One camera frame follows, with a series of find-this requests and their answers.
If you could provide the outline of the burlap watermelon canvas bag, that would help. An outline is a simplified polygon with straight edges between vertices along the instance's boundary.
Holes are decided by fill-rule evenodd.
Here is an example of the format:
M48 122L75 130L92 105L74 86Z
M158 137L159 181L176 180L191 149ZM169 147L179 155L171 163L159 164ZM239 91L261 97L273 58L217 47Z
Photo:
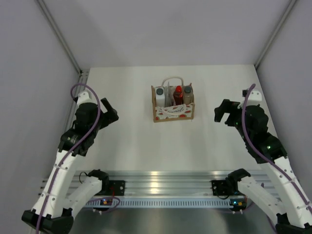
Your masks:
M174 101L174 97L173 97L173 93L174 93L175 88L177 86L182 86L182 90L183 90L184 86L187 86L187 85L192 86L192 84L190 83L190 84L185 85L183 78L175 76L175 77L165 78L162 81L160 86L164 87L167 85L168 82L170 83L171 97L172 97L172 101L173 101L173 104L170 107L158 107L158 106L156 106L155 88L157 86L151 87L153 121L155 123L157 123L157 122L176 121L176 120L192 120L194 118L194 112L195 112L195 97L194 97L193 103L191 103L189 105L186 105L184 103L181 105L175 105L175 101Z

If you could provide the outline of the white bottle grey cap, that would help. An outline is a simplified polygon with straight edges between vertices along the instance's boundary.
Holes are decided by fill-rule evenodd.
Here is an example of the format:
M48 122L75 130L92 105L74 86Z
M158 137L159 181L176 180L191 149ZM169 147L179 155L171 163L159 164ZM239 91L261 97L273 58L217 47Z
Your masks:
M156 106L158 107L166 106L166 95L164 87L159 86L155 88L155 98L156 98Z

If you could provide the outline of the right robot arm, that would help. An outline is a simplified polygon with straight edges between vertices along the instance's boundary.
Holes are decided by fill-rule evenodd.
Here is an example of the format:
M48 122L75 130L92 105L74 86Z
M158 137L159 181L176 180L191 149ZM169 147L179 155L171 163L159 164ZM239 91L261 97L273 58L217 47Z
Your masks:
M241 108L239 102L224 99L214 110L214 121L235 127L248 153L271 180L278 197L268 193L245 169L237 169L225 178L231 194L243 194L271 220L278 234L310 234L312 204L291 169L280 140L268 131L268 116L260 105Z

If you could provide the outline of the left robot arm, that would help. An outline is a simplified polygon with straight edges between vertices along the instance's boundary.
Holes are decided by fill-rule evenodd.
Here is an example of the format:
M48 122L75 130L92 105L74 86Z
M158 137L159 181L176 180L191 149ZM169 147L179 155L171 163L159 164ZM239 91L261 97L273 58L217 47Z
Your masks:
M67 194L99 130L119 119L106 98L92 103L90 98L77 97L75 102L78 106L76 119L60 138L56 161L47 183L33 208L24 211L21 217L38 234L69 233L75 217L91 198L110 193L109 175L97 169L89 172L72 194Z

